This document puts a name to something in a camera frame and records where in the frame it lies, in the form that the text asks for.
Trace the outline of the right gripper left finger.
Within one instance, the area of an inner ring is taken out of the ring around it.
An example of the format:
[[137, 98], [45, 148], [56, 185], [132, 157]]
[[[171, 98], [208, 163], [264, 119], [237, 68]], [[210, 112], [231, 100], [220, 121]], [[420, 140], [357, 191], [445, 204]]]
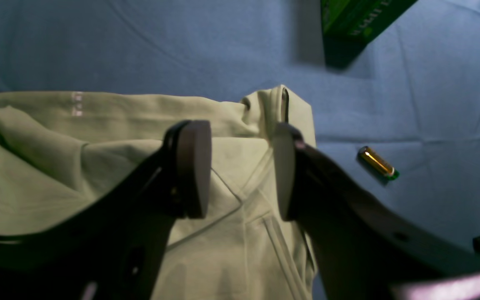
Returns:
[[170, 127], [160, 150], [96, 203], [0, 244], [0, 300], [148, 300], [177, 219], [202, 219], [209, 121]]

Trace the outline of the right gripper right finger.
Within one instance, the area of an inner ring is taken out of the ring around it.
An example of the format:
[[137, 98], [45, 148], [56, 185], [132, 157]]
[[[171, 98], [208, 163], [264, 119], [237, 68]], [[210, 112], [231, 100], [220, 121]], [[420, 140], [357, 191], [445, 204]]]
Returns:
[[284, 221], [312, 241], [330, 300], [480, 300], [480, 255], [387, 209], [287, 123], [273, 137]]

